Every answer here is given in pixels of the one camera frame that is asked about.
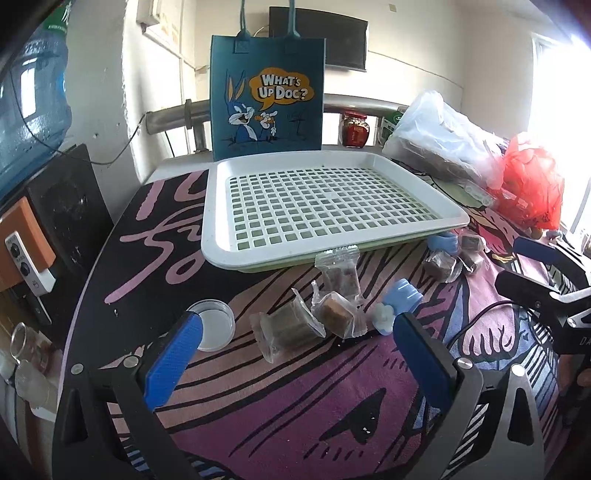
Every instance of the television screen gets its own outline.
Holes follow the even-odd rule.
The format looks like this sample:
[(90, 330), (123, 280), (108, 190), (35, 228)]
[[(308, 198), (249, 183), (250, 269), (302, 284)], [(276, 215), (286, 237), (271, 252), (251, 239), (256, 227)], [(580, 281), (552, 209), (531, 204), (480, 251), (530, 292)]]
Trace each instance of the television screen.
[[(269, 8), (269, 36), (287, 33), (289, 8)], [(326, 64), (365, 71), (368, 23), (345, 15), (295, 9), (295, 29), (302, 38), (326, 38)]]

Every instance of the tote bag handle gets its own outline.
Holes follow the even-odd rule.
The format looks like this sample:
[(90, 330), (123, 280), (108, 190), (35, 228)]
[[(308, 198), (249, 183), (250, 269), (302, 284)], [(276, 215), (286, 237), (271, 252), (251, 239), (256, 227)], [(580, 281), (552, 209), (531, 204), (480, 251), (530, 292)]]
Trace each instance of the tote bag handle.
[[(290, 13), (287, 20), (287, 35), (285, 38), (290, 38), (293, 40), (297, 40), (300, 37), (300, 34), (296, 30), (296, 0), (290, 0)], [(248, 41), (250, 40), (251, 34), (246, 29), (246, 15), (244, 13), (244, 6), (246, 0), (242, 0), (240, 5), (240, 32), (236, 36), (236, 40), (234, 42), (234, 53), (248, 53), (249, 45)]]

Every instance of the table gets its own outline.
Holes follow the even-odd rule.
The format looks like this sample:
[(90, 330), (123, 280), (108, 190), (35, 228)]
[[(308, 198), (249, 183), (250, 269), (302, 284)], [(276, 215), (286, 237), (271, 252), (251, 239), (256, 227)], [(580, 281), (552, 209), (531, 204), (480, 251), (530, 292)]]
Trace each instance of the table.
[[(550, 280), (542, 264), (512, 253), (520, 232), (511, 224), (471, 203), (459, 188), (420, 176), (466, 209), (469, 228), (491, 249), (485, 265), (474, 277), (462, 274), (439, 284), (421, 267), (425, 242), (364, 252), (358, 264), (363, 308), (371, 311), (394, 281), (407, 278), (424, 294), (418, 320), (445, 342), (501, 299), (494, 288), (501, 269)], [(343, 341), (331, 335), (279, 363), (265, 362), (249, 315), (281, 307), (292, 298), (292, 287), (309, 300), (310, 282), (319, 272), (300, 265), (245, 274), (210, 265), (200, 250), (206, 185), (205, 169), (138, 190), (84, 287), (66, 346), (65, 375), (77, 363), (108, 368), (130, 353), (141, 355), (191, 304), (219, 299), (235, 314), (233, 341), (220, 352), (195, 354), (168, 404), (156, 410), (202, 477), (339, 480), (390, 472), (395, 478), (437, 412), (426, 405), (392, 337), (370, 331)], [(494, 309), (454, 344), (452, 354), (484, 369), (507, 369), (515, 362), (525, 367), (550, 466), (568, 432), (557, 410), (557, 358), (546, 329), (528, 315)], [(475, 411), (448, 473), (472, 447), (485, 409)], [(111, 411), (130, 461), (148, 469), (117, 406)]]

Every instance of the teal tote bag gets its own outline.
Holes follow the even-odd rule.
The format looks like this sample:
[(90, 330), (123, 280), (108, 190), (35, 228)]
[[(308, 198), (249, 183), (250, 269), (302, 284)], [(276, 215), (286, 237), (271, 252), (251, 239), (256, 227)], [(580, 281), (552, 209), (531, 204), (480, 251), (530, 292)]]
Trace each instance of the teal tote bag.
[(288, 33), (256, 38), (244, 2), (236, 37), (212, 37), (210, 109), (213, 158), (322, 146), (324, 38), (301, 38), (295, 0)]

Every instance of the round plastic lid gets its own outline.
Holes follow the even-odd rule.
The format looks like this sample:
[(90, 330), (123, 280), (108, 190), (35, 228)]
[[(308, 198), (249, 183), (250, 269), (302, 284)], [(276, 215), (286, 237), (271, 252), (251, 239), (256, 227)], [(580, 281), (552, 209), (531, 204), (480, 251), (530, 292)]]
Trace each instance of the round plastic lid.
[(202, 300), (187, 310), (197, 313), (203, 322), (203, 339), (198, 350), (215, 352), (230, 343), (236, 331), (236, 322), (228, 305), (219, 300)]

